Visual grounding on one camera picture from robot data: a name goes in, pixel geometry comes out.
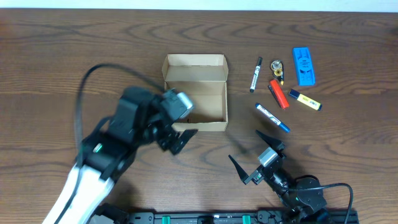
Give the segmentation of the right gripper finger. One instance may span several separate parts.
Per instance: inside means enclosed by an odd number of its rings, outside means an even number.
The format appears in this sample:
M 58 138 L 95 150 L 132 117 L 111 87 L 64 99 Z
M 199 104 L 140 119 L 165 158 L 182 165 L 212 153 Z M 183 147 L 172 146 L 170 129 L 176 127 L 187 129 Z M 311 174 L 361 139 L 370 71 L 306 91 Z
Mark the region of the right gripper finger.
M 256 134 L 263 140 L 265 141 L 273 150 L 282 152 L 284 150 L 284 143 L 276 138 L 273 138 L 271 136 L 268 136 L 259 130 L 256 130 Z
M 231 156 L 228 156 L 229 159 L 231 160 L 231 162 L 234 164 L 235 169 L 239 175 L 240 180 L 244 183 L 244 184 L 248 184 L 250 179 L 248 174 L 246 173 L 246 171 L 238 164 L 238 162 Z

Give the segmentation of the blue white marker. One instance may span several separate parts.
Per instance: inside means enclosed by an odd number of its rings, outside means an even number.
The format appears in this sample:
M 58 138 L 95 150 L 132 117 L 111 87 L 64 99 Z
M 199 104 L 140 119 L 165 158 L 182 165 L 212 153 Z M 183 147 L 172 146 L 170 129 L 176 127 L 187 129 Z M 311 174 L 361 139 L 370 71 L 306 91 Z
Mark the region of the blue white marker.
M 280 119 L 274 116 L 270 111 L 263 107 L 260 103 L 256 103 L 256 109 L 259 110 L 264 116 L 269 118 L 273 123 L 275 123 L 280 129 L 286 133 L 290 132 L 290 128 L 286 126 Z

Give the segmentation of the red black stapler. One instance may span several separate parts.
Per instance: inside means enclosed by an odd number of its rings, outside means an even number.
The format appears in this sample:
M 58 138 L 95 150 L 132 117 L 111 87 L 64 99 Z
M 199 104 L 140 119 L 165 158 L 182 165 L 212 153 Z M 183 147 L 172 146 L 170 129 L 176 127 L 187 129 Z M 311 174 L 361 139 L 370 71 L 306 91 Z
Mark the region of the red black stapler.
M 278 105 L 284 110 L 289 107 L 289 102 L 287 101 L 280 85 L 277 80 L 271 80 L 269 82 L 268 88 L 270 89 L 273 97 L 275 98 Z

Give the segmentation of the yellow highlighter pen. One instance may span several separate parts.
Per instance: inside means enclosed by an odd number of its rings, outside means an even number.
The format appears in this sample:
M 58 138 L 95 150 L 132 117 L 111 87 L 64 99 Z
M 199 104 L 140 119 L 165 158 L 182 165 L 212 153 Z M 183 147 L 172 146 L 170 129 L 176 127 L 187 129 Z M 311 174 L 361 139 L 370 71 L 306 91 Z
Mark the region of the yellow highlighter pen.
M 302 93 L 300 93 L 294 89 L 291 89 L 289 91 L 289 96 L 291 96 L 292 98 L 296 99 L 297 101 L 305 104 L 306 106 L 308 106 L 314 110 L 320 111 L 322 109 L 321 103 L 303 95 Z

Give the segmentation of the brown cardboard box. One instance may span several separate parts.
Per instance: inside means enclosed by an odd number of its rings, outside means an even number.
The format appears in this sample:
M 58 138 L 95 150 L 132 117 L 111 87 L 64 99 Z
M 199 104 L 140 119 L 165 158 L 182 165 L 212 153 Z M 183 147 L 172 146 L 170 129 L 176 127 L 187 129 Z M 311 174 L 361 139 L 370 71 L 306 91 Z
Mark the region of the brown cardboard box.
M 223 54 L 168 54 L 162 66 L 165 89 L 184 92 L 194 109 L 174 123 L 178 131 L 225 131 L 228 125 L 228 64 Z

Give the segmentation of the black white marker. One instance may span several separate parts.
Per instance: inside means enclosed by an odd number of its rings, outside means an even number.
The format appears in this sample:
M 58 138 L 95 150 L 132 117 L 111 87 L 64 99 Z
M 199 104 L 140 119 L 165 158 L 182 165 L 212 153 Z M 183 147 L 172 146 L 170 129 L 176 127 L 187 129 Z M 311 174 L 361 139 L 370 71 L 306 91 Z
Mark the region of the black white marker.
M 256 67 L 255 67 L 253 76 L 252 76 L 252 81 L 251 81 L 251 85 L 250 85 L 250 88 L 249 88 L 249 92 L 250 93 L 253 93 L 255 91 L 255 89 L 256 89 L 257 80 L 258 80 L 259 73 L 260 73 L 260 70 L 261 70 L 261 65 L 262 65 L 262 57 L 259 57 L 258 60 L 257 60 L 257 64 L 256 64 Z

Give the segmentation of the blue plastic case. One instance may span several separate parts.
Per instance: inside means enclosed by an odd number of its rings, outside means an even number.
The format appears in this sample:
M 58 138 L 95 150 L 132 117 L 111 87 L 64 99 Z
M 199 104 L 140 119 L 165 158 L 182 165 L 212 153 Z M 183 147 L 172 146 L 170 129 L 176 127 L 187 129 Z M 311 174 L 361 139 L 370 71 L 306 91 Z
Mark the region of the blue plastic case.
M 292 49 L 295 71 L 299 86 L 314 86 L 315 72 L 308 47 L 295 47 Z

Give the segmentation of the clear correction tape dispenser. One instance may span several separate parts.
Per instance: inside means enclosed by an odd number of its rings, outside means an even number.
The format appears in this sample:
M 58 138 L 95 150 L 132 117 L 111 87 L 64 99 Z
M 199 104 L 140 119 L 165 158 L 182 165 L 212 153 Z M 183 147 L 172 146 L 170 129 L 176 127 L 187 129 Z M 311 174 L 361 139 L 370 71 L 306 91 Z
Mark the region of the clear correction tape dispenser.
M 284 66 L 281 60 L 273 60 L 270 64 L 272 75 L 281 85 L 284 84 Z

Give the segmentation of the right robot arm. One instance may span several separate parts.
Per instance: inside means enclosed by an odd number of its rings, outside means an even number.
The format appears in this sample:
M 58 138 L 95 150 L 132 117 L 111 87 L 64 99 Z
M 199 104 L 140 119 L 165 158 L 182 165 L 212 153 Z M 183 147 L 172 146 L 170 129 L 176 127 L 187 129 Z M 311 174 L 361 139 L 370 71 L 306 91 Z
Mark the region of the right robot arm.
M 283 153 L 284 143 L 260 131 L 256 134 L 268 144 L 266 150 L 258 157 L 260 166 L 248 174 L 232 157 L 239 178 L 244 184 L 262 181 L 277 194 L 280 201 L 288 208 L 282 215 L 283 223 L 333 223 L 326 210 L 326 200 L 319 180 L 313 175 L 293 178 L 283 167 L 286 158 Z

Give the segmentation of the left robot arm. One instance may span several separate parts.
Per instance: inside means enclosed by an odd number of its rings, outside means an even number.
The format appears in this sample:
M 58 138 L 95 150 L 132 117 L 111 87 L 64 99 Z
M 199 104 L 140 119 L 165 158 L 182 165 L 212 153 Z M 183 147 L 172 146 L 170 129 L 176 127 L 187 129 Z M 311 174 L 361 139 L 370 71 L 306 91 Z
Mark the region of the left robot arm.
M 126 88 L 115 114 L 78 142 L 76 163 L 44 223 L 87 223 L 134 162 L 139 147 L 155 142 L 161 150 L 178 154 L 197 131 L 178 133 L 172 125 L 193 108 L 191 99 L 174 89 L 155 94 Z

